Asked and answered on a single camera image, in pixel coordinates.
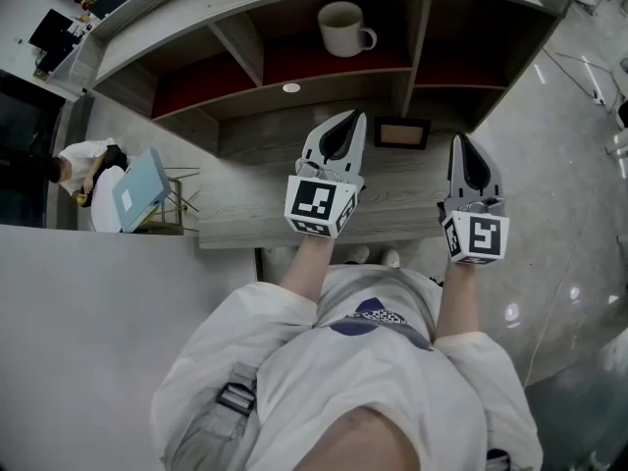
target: sneaker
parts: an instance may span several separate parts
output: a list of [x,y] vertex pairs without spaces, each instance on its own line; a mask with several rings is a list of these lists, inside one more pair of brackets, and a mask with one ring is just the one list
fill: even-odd
[[380,265],[398,269],[399,267],[401,267],[401,259],[399,258],[399,253],[397,253],[394,249],[387,249],[382,255],[382,261],[380,262]]
[[370,252],[367,246],[355,246],[348,252],[346,258],[344,258],[344,263],[348,265],[362,265],[368,260]]

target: small framed picture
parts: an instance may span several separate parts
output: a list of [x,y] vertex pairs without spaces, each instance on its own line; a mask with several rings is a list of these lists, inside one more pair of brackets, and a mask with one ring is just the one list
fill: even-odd
[[375,118],[375,146],[425,150],[430,121],[400,117]]

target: white t-shirt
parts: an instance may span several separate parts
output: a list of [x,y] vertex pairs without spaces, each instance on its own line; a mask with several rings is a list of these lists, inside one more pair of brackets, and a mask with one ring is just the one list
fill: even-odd
[[109,145],[115,145],[116,140],[112,137],[108,137],[104,141],[83,141],[82,143],[75,143],[59,152],[59,157],[65,157],[72,165],[72,175],[69,180],[59,182],[69,195],[72,195],[77,190],[80,190],[82,183],[87,178],[87,173],[91,165],[94,163],[94,159],[100,157],[107,151]]
[[341,415],[371,407],[413,444],[423,471],[480,471],[487,451],[512,469],[541,468],[542,450],[505,351],[483,333],[432,343],[441,289],[381,266],[333,267],[317,306],[257,283],[201,325],[153,398],[160,456],[234,362],[258,368],[261,428],[246,469],[288,471]]

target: light blue box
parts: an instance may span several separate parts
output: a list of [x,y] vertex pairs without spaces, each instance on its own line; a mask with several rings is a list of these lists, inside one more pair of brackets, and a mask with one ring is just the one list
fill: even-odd
[[159,154],[154,148],[148,148],[114,186],[122,232],[133,232],[171,192]]

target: concrete floor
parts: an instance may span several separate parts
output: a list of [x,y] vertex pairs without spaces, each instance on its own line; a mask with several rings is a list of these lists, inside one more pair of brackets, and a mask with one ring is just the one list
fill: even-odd
[[[627,37],[628,22],[616,2],[604,2],[594,18],[574,6],[547,49],[584,55],[608,67],[624,52]],[[585,65],[554,58],[593,92]],[[592,71],[612,104],[612,79],[602,70]],[[616,235],[628,233],[628,189],[619,162],[603,151],[617,132],[614,117],[542,51],[474,133],[501,166],[511,218],[506,259],[480,274],[482,328],[506,348],[528,384],[565,368],[628,325],[626,269],[615,242]],[[135,115],[97,101],[87,138],[108,136],[131,155],[154,147],[166,166],[202,169],[215,161]],[[183,196],[197,187],[195,177],[185,183]],[[79,227],[88,229],[84,213],[79,213]],[[186,227],[194,229],[196,222],[193,214],[184,216]],[[443,238],[395,247],[404,267],[427,276],[444,273]],[[374,257],[383,248],[372,246]],[[339,247],[338,262],[345,250]],[[289,248],[266,251],[268,281],[281,276],[291,254]]]

